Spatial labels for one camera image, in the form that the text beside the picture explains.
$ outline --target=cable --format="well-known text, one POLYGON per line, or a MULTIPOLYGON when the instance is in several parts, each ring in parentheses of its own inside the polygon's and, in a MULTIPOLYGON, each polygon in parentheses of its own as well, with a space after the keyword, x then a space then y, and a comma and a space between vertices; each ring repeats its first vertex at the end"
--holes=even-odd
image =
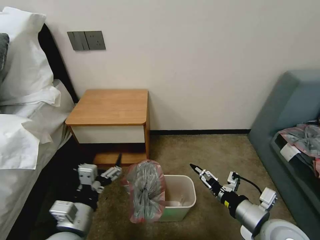
POLYGON ((259 191, 260 195, 262 194, 261 189, 260 189, 255 183, 251 182, 250 180, 248 180, 248 179, 246 179, 246 178, 244 178, 244 177, 241 177, 240 175, 238 175, 238 174, 236 174, 236 173, 234 173, 234 175, 233 175, 232 177, 234 177, 234 176, 235 176, 236 178, 242 179, 242 180, 250 183, 251 185, 253 185, 253 186, 259 191))

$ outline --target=white trash can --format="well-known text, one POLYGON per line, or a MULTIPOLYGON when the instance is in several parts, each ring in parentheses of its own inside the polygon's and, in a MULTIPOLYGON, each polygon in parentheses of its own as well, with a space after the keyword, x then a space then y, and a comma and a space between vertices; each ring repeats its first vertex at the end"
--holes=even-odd
POLYGON ((185 175, 164 175, 164 178, 166 207, 158 222, 181 221, 197 200, 193 181, 185 175))

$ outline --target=black headboard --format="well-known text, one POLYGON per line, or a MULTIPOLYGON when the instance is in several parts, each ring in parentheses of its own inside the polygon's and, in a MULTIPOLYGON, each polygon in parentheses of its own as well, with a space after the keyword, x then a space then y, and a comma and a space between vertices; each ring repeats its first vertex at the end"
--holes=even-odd
POLYGON ((64 84, 64 86, 67 88, 68 92, 70 93, 73 102, 77 103, 79 99, 76 95, 76 92, 74 91, 74 88, 70 81, 68 72, 63 63, 63 60, 61 58, 57 45, 46 24, 43 25, 41 31, 39 32, 38 40, 42 50, 47 56, 49 65, 53 72, 54 79, 59 79, 64 84))

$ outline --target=nightstand drawer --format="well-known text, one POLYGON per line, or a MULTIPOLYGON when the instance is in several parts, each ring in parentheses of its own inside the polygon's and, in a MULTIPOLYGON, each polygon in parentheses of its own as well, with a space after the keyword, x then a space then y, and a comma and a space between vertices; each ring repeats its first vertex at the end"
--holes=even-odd
POLYGON ((72 126, 79 143, 144 143, 143 126, 72 126))

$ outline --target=gray switch plate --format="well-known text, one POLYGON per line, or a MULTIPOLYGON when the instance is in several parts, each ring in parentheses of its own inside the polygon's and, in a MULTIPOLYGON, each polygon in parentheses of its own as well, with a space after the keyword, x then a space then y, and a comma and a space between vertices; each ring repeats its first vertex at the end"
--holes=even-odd
POLYGON ((105 50, 103 36, 101 31, 86 31, 84 32, 90 50, 105 50))
POLYGON ((67 32, 73 50, 105 50, 103 36, 101 31, 77 31, 67 32))
POLYGON ((84 32, 67 32, 67 34, 70 39, 73 50, 89 50, 89 46, 84 32))

